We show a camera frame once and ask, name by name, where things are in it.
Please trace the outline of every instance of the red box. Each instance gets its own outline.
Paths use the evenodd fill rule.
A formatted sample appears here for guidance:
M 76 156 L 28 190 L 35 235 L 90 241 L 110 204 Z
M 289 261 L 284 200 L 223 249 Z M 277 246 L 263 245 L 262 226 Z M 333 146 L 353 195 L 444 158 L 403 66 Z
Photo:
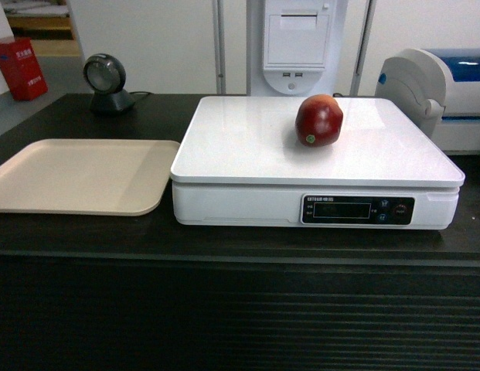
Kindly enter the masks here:
M 32 100 L 47 91 L 30 38 L 0 39 L 0 69 L 15 100 Z

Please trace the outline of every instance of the white scale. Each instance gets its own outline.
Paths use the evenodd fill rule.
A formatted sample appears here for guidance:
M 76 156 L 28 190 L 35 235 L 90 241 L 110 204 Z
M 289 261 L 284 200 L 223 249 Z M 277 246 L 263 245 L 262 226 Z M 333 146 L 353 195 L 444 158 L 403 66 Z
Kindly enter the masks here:
M 389 100 L 338 98 L 338 141 L 308 148 L 303 97 L 203 98 L 171 168 L 175 217 L 218 226 L 440 230 L 465 175 Z

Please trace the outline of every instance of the red fruit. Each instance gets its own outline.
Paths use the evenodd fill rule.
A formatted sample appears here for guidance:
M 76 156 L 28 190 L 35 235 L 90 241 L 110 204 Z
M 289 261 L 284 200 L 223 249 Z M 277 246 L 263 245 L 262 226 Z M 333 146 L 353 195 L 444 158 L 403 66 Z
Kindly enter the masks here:
M 305 99 L 296 116 L 296 134 L 308 147 L 330 145 L 339 138 L 342 111 L 336 99 L 326 94 Z

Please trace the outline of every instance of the beige tray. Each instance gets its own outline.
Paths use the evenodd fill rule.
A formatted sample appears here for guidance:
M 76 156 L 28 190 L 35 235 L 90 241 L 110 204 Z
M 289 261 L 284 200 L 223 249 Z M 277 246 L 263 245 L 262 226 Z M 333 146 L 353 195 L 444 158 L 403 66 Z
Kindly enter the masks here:
M 0 166 L 0 213 L 138 216 L 161 201 L 175 141 L 46 139 Z

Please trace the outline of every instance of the white printer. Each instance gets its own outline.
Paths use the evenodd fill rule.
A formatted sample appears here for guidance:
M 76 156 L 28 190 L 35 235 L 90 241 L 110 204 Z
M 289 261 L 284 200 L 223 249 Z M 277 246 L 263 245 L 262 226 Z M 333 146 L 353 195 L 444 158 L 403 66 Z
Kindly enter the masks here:
M 391 100 L 443 151 L 480 151 L 480 49 L 405 49 L 385 60 Z

